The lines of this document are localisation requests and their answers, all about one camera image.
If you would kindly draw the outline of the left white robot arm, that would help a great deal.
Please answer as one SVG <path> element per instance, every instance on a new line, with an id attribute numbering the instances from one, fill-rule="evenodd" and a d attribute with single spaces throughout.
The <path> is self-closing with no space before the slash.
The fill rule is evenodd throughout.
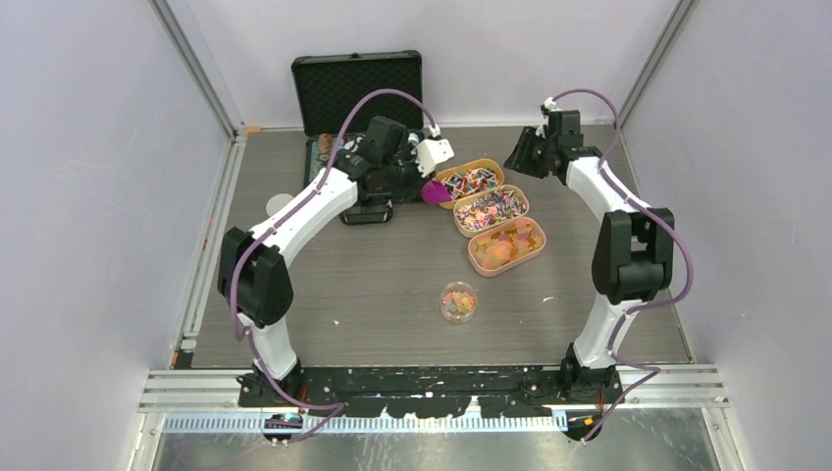
<path id="1" fill-rule="evenodd" d="M 289 268 L 332 219 L 378 197 L 384 208 L 420 190 L 453 151 L 438 131 L 426 136 L 385 117 L 349 140 L 336 136 L 317 176 L 286 206 L 249 230 L 230 228 L 222 240 L 217 290 L 228 304 L 234 336 L 247 340 L 255 378 L 278 406 L 299 404 L 301 363 L 287 313 L 294 298 Z M 372 190 L 375 179 L 383 185 Z"/>

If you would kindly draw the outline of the magenta plastic scoop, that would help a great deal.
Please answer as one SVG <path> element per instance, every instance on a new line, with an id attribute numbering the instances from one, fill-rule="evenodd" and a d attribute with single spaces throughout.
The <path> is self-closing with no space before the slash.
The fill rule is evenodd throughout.
<path id="1" fill-rule="evenodd" d="M 447 188 L 441 183 L 430 180 L 424 183 L 421 187 L 421 198 L 427 204 L 442 205 L 451 203 L 453 201 L 452 195 Z"/>

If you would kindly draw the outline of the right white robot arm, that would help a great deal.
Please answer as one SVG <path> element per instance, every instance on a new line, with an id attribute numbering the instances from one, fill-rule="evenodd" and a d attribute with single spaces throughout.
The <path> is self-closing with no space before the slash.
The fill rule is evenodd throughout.
<path id="1" fill-rule="evenodd" d="M 615 356 L 635 308 L 655 299 L 672 279 L 675 224 L 666 208 L 637 197 L 601 152 L 586 145 L 581 115 L 544 107 L 543 121 L 525 127 L 503 166 L 526 176 L 554 176 L 581 197 L 599 223 L 591 264 L 597 296 L 587 324 L 569 344 L 556 378 L 561 397 L 573 402 L 618 396 Z"/>

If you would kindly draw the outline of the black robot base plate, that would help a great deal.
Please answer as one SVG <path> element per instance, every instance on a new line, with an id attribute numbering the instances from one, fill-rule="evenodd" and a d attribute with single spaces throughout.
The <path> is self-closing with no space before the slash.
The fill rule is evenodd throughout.
<path id="1" fill-rule="evenodd" d="M 281 392 L 257 370 L 236 380 L 241 407 L 301 402 L 314 417 L 456 418 L 472 405 L 488 419 L 543 417 L 550 405 L 600 412 L 623 393 L 613 367 L 575 372 L 556 365 L 304 367 L 289 374 Z"/>

